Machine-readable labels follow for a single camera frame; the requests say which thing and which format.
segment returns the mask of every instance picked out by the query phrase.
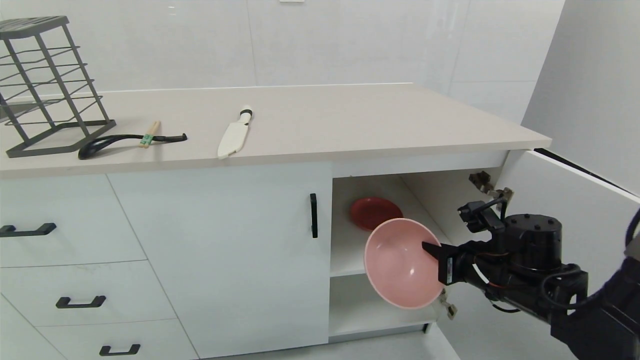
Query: beige countertop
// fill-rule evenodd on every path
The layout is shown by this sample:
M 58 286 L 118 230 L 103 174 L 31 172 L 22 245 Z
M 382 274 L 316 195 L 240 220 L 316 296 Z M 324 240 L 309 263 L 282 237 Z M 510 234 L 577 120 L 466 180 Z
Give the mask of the beige countertop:
M 281 162 L 339 161 L 391 156 L 452 154 L 548 147 L 551 139 L 507 120 L 413 84 L 277 86 L 150 90 L 103 94 L 110 134 L 143 135 L 160 120 L 157 135 L 186 133 L 181 143 L 137 147 L 122 140 L 89 160 L 77 153 L 7 157 L 20 142 L 10 126 L 0 126 L 0 177 L 101 174 Z M 253 108 L 244 147 L 218 160 L 218 144 L 243 105 Z M 54 119 L 67 119 L 61 102 L 47 108 Z M 21 122 L 42 120 L 38 111 Z M 83 113 L 99 120 L 96 106 Z M 30 135 L 47 125 L 26 125 Z M 50 147 L 77 141 L 79 129 L 64 129 L 34 145 Z

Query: robotic arm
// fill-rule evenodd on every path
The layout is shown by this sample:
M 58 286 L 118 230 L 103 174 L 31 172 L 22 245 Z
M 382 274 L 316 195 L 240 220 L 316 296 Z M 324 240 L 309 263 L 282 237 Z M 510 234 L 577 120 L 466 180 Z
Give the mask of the robotic arm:
M 502 202 L 500 217 L 491 206 Z M 587 297 L 588 274 L 563 264 L 562 224 L 544 215 L 505 218 L 506 200 L 469 202 L 458 209 L 472 233 L 489 231 L 490 241 L 460 246 L 422 243 L 438 259 L 438 280 L 467 282 L 491 301 L 503 301 L 550 324 L 551 336 L 579 360 L 640 359 L 640 210 L 629 228 L 627 256 L 602 289 Z

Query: black ladle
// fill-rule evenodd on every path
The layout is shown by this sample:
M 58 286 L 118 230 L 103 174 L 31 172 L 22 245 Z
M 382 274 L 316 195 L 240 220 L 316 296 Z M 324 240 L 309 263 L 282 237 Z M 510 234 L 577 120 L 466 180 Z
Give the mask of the black ladle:
M 101 138 L 96 138 L 90 142 L 88 142 L 85 146 L 81 147 L 78 150 L 78 159 L 87 160 L 95 156 L 96 152 L 104 149 L 105 147 L 111 145 L 120 140 L 124 139 L 142 139 L 143 135 L 109 135 L 103 136 Z M 153 141 L 155 142 L 183 142 L 187 140 L 187 134 L 182 134 L 182 136 L 154 136 Z

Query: chopsticks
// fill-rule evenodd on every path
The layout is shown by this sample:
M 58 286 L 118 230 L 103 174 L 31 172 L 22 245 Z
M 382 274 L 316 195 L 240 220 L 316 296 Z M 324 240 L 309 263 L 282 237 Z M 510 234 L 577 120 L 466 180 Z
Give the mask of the chopsticks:
M 148 149 L 159 127 L 160 121 L 154 121 L 145 136 L 142 138 L 142 140 L 140 140 L 138 147 L 144 147 L 145 149 Z

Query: pink bowl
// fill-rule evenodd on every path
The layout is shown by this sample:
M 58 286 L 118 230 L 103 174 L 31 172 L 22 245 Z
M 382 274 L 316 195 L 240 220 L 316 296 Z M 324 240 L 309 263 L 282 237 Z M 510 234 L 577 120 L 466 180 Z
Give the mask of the pink bowl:
M 440 246 L 424 225 L 407 218 L 380 224 L 364 249 L 369 281 L 387 302 L 403 309 L 425 307 L 438 298 L 438 260 L 422 249 L 422 242 Z

